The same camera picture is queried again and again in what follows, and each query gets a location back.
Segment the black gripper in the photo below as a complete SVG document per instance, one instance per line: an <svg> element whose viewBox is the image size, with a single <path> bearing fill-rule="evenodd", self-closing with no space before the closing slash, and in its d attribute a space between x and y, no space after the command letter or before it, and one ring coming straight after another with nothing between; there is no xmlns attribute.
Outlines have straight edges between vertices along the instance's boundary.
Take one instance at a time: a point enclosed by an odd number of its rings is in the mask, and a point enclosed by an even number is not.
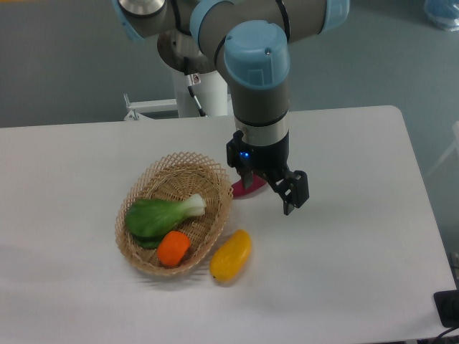
<svg viewBox="0 0 459 344"><path fill-rule="evenodd" d="M288 167L289 133L277 143L250 145L242 139L241 130L226 144L227 163L240 176L243 189L253 184L253 175L268 182L283 200L283 213L288 216L309 199L308 176L304 171L290 171Z"/></svg>

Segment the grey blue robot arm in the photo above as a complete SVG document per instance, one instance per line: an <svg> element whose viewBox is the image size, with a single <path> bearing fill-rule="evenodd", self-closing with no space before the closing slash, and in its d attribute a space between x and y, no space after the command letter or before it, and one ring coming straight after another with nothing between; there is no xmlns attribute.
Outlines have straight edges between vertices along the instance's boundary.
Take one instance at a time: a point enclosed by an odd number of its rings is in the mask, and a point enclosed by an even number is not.
<svg viewBox="0 0 459 344"><path fill-rule="evenodd" d="M227 83L236 131L228 165L249 188L266 181L289 214L309 197L304 171L288 167L288 46L343 24L348 1L114 1L126 33L144 39L176 30Z"/></svg>

